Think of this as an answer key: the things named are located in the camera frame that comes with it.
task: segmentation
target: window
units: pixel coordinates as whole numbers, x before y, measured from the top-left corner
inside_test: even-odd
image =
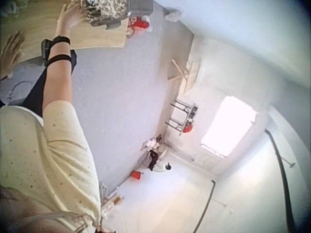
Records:
[[[250,106],[227,96],[201,146],[218,156],[227,157],[251,128],[255,118],[256,112]]]

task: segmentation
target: wooden table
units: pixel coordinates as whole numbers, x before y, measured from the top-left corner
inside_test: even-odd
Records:
[[[28,0],[27,9],[16,18],[1,19],[1,45],[15,31],[23,31],[26,41],[22,48],[25,61],[41,55],[41,41],[52,40],[62,6],[70,0]],[[71,30],[71,48],[124,47],[128,19],[119,28],[105,30],[105,25],[92,27],[84,22]]]

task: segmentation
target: black strap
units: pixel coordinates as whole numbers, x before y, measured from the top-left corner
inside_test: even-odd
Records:
[[[57,36],[54,38],[54,40],[51,42],[51,48],[57,44],[57,43],[60,43],[60,42],[66,42],[70,45],[70,39],[68,37],[65,37],[65,36]]]
[[[60,60],[68,60],[71,63],[71,57],[66,55],[66,54],[60,54],[57,55],[55,57],[52,57],[47,63],[46,63],[46,67],[48,67],[50,64],[60,61]]]

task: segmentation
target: black cable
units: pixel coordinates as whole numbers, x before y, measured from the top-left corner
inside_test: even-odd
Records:
[[[290,191],[289,191],[289,188],[288,188],[288,182],[287,182],[286,173],[285,173],[284,165],[283,165],[283,162],[282,162],[282,158],[281,158],[281,155],[280,155],[280,153],[279,153],[279,151],[277,149],[276,142],[273,139],[273,136],[270,133],[270,131],[265,129],[264,132],[266,134],[268,134],[268,136],[269,136],[269,138],[270,138],[270,140],[272,142],[272,145],[274,147],[274,150],[276,152],[276,157],[277,157],[278,165],[279,165],[280,170],[281,170],[281,176],[282,176],[282,181],[283,181],[287,229],[288,229],[289,233],[294,233],[295,232],[295,222],[294,222],[294,217],[293,217],[293,212],[292,212]]]
[[[200,225],[201,225],[201,223],[202,223],[202,221],[203,221],[203,219],[204,219],[204,216],[205,216],[205,214],[206,214],[206,211],[207,211],[207,208],[208,208],[208,206],[209,206],[210,200],[212,199],[212,196],[213,196],[213,192],[214,192],[214,189],[215,189],[216,182],[215,182],[214,180],[211,180],[211,182],[213,183],[212,191],[210,192],[210,195],[209,195],[207,204],[206,204],[206,206],[205,206],[205,209],[204,209],[204,211],[203,211],[203,213],[202,213],[202,216],[201,216],[201,218],[200,218],[200,220],[199,220],[199,222],[198,222],[198,225],[196,225],[196,227],[195,227],[193,233],[196,233],[196,232],[198,231],[198,229],[199,229],[199,227],[200,227]]]

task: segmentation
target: raised hand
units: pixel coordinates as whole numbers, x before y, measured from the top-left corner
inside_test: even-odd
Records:
[[[14,66],[18,63],[22,55],[20,48],[24,41],[25,37],[21,32],[16,32],[15,35],[9,36],[0,55],[1,79],[7,77],[13,70]]]

